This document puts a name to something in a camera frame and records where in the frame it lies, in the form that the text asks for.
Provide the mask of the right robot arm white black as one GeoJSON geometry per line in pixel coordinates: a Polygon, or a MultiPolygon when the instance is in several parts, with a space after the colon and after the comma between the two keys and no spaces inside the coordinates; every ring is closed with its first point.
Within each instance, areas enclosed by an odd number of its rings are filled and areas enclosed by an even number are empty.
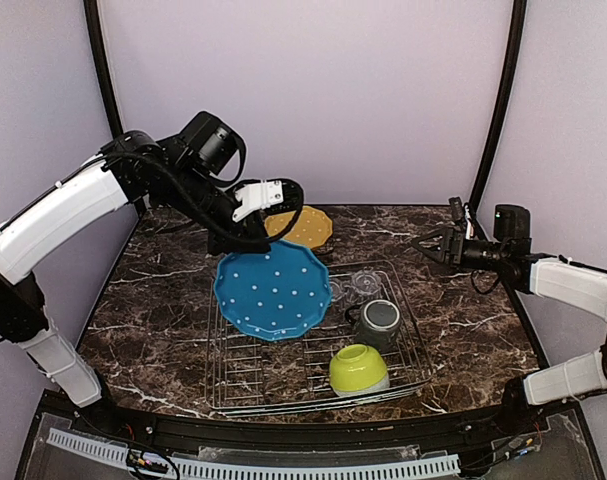
{"type": "MultiPolygon", "coordinates": [[[[512,289],[559,301],[607,324],[607,270],[563,255],[531,251],[530,212],[511,204],[495,207],[492,241],[474,236],[476,218],[458,198],[450,200],[454,224],[412,239],[431,260],[452,268],[490,271],[512,289]]],[[[607,392],[607,333],[596,351],[518,379],[506,400],[527,407],[607,392]]]]}

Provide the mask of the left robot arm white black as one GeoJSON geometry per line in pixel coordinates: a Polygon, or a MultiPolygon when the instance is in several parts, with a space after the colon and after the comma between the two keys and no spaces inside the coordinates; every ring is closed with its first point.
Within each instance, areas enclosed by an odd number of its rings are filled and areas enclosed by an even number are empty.
{"type": "Polygon", "coordinates": [[[2,223],[1,340],[21,348],[76,406],[103,400],[95,371],[48,318],[35,267],[97,220],[144,198],[206,228],[212,254],[265,250],[270,240],[258,216],[283,202],[283,184],[219,178],[234,156],[246,160],[245,142],[205,111],[162,140],[129,131],[2,223]]]}

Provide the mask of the yellow dotted plate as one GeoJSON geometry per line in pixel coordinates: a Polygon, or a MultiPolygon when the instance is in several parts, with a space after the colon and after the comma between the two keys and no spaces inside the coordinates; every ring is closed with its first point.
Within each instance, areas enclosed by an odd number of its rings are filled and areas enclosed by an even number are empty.
{"type": "MultiPolygon", "coordinates": [[[[293,212],[270,215],[264,220],[264,226],[270,236],[285,229],[293,218],[293,212]]],[[[333,222],[320,209],[304,206],[296,224],[283,237],[283,240],[315,250],[323,247],[333,234],[333,222]]]]}

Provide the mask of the blue dotted plate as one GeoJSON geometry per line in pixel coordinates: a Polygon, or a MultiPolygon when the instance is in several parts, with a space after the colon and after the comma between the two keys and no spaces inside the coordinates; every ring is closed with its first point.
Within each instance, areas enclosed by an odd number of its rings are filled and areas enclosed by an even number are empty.
{"type": "Polygon", "coordinates": [[[328,268],[309,248],[284,240],[267,253],[225,256],[213,292],[225,320],[269,342],[305,335],[332,303],[328,268]]]}

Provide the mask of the grey mug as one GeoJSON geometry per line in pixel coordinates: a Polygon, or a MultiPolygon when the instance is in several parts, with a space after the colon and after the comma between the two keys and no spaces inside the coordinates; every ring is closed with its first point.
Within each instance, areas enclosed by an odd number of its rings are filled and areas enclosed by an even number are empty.
{"type": "Polygon", "coordinates": [[[395,303],[376,299],[353,305],[345,310],[344,318],[353,327],[355,343],[373,347],[380,354],[395,348],[401,327],[401,315],[395,303]]]}

